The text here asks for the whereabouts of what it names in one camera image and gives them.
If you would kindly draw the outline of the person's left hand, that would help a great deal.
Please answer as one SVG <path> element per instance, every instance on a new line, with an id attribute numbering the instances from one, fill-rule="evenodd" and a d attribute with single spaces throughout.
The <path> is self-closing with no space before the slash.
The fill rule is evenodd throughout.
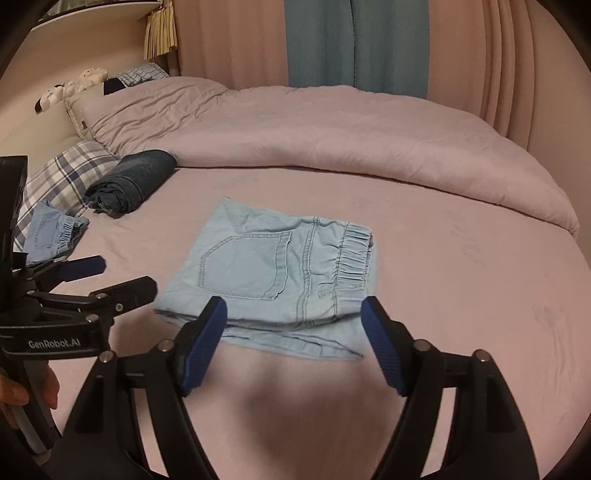
<path id="1" fill-rule="evenodd" d="M 47 376 L 41 387 L 42 398 L 51 410 L 56 410 L 58 406 L 60 384 L 55 372 L 50 366 L 45 365 L 45 370 Z M 27 389 L 7 377 L 4 373 L 1 373 L 0 402 L 1 411 L 8 421 L 8 424 L 13 430 L 18 430 L 19 426 L 14 418 L 11 408 L 22 407 L 29 402 L 29 393 Z"/>

